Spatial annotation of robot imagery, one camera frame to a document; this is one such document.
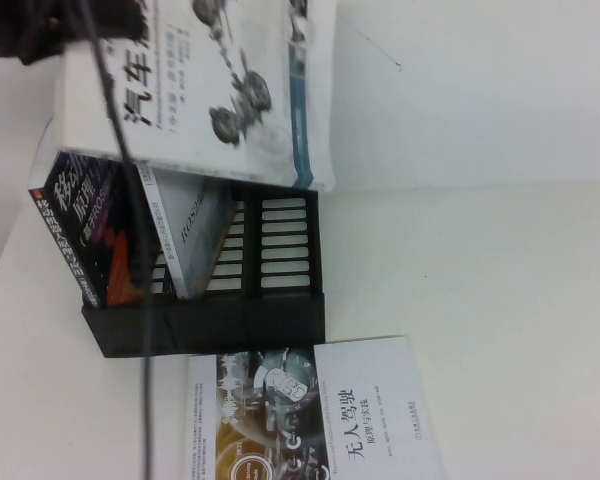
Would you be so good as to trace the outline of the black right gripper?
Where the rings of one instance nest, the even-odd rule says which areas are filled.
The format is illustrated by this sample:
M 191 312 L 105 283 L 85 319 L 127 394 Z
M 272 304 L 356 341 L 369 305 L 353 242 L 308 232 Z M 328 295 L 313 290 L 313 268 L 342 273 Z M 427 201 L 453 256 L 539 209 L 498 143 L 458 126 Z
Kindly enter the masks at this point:
M 148 37 L 144 1 L 0 1 L 0 58 L 46 59 L 87 40 L 91 22 L 99 38 Z

